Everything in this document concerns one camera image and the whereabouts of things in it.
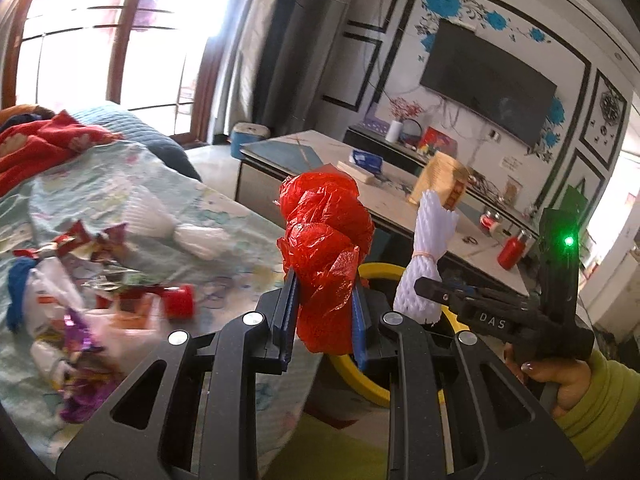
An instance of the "hand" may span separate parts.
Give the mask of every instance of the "hand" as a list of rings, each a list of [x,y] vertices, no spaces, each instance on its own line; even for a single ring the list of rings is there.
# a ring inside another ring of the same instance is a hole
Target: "hand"
[[[542,361],[530,361],[521,367],[515,361],[513,346],[507,343],[504,347],[504,363],[507,368],[525,383],[526,377],[539,383],[558,383],[558,403],[551,411],[553,418],[558,418],[572,409],[589,389],[591,369],[584,361],[576,359],[553,358]]]

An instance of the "blue trash bin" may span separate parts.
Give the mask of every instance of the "blue trash bin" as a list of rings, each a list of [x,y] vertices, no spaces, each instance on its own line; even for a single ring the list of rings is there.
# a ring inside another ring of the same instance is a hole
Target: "blue trash bin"
[[[269,129],[261,124],[236,124],[233,131],[231,131],[231,156],[233,158],[243,160],[244,155],[240,152],[240,148],[243,144],[268,139],[270,135],[271,133]]]

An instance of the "silver screw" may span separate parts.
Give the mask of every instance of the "silver screw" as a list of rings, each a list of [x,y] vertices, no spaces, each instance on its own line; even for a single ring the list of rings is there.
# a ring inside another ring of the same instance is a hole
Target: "silver screw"
[[[399,325],[402,323],[402,315],[397,312],[387,312],[382,319],[388,325]]]
[[[248,314],[244,314],[244,316],[242,316],[242,322],[245,325],[249,326],[260,324],[263,319],[264,316],[260,314],[260,312],[249,312]]]
[[[473,332],[469,332],[468,330],[460,332],[458,334],[458,339],[460,339],[460,342],[463,345],[467,346],[473,346],[478,342],[478,336],[476,336],[476,334],[474,334]]]
[[[169,334],[169,344],[171,345],[181,345],[189,338],[189,334],[187,334],[184,330],[176,330],[175,332],[171,332]]]

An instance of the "blue tissue pack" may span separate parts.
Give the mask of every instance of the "blue tissue pack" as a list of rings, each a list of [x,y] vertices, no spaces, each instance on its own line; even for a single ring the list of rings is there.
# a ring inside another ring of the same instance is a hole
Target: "blue tissue pack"
[[[369,171],[369,173],[374,175],[382,173],[383,159],[379,155],[354,149],[351,152],[351,158],[353,159],[350,161],[352,164]]]

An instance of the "television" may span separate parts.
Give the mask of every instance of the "television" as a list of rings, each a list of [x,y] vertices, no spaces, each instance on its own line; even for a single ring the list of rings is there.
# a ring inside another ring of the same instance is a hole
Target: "television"
[[[420,85],[532,147],[556,92],[540,72],[447,20],[440,20]]]

